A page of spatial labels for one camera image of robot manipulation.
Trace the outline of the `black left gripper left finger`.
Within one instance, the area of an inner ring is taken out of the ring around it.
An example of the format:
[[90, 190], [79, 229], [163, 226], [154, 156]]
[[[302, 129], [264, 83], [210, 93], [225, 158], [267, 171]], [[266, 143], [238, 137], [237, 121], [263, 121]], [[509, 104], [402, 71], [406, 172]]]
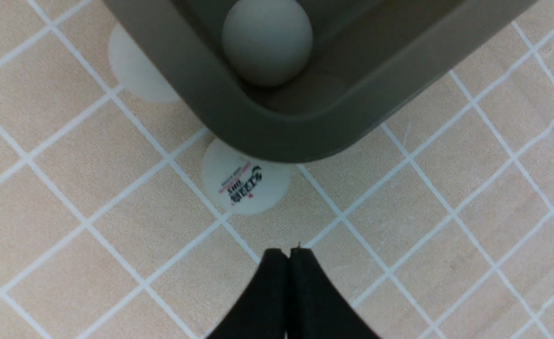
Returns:
[[209, 339], [283, 339], [289, 260], [267, 249], [251, 281]]

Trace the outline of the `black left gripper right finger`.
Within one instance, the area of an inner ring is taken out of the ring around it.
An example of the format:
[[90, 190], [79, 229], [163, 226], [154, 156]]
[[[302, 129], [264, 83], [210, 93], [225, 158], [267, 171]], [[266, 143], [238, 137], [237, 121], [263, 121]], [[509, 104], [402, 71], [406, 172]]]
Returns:
[[378, 339], [323, 271], [313, 251], [290, 251], [288, 339]]

